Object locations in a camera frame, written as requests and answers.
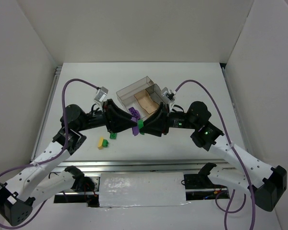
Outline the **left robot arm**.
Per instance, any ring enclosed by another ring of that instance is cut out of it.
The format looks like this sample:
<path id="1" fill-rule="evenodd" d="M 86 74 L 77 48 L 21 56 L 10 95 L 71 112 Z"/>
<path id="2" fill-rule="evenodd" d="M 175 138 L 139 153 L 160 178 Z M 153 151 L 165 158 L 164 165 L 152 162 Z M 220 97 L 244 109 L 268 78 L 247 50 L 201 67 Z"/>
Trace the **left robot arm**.
<path id="1" fill-rule="evenodd" d="M 21 228 L 32 221 L 30 215 L 36 206 L 66 189 L 76 192 L 93 191 L 94 182 L 75 166 L 68 166 L 58 175 L 51 172 L 71 157 L 84 143 L 81 131 L 105 126 L 110 133 L 119 133 L 137 126 L 132 116 L 118 108 L 112 99 L 100 109 L 84 112 L 71 104 L 63 109 L 61 129 L 45 150 L 30 164 L 16 167 L 18 174 L 0 182 L 0 214 L 9 223 L 7 230 Z"/>

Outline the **purple lego brick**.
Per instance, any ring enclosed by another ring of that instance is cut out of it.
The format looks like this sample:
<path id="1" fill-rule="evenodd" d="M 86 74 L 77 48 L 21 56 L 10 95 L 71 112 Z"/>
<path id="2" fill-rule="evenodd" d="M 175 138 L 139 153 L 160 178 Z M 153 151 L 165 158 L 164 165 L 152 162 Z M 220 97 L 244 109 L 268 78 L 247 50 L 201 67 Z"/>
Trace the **purple lego brick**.
<path id="1" fill-rule="evenodd" d="M 139 111 L 136 110 L 134 107 L 129 108 L 128 111 L 129 111 L 130 114 L 131 114 L 133 117 L 135 117 L 136 119 L 139 120 L 139 119 L 141 118 L 141 115 L 140 115 Z"/>

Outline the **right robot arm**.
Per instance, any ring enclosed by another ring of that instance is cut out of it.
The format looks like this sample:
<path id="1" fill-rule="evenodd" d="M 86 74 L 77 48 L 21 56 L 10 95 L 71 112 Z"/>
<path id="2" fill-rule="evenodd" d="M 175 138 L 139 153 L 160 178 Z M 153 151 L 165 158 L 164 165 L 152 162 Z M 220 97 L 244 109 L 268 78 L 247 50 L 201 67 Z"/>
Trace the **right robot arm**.
<path id="1" fill-rule="evenodd" d="M 193 102 L 187 112 L 171 112 L 161 103 L 155 113 L 144 121 L 141 133 L 161 137 L 170 128 L 192 129 L 194 144 L 217 155 L 235 167 L 239 173 L 229 173 L 214 163 L 206 164 L 200 173 L 213 184 L 230 186 L 246 194 L 254 194 L 255 204 L 273 211 L 287 188 L 287 171 L 280 165 L 273 167 L 234 144 L 209 119 L 211 113 L 200 101 Z"/>

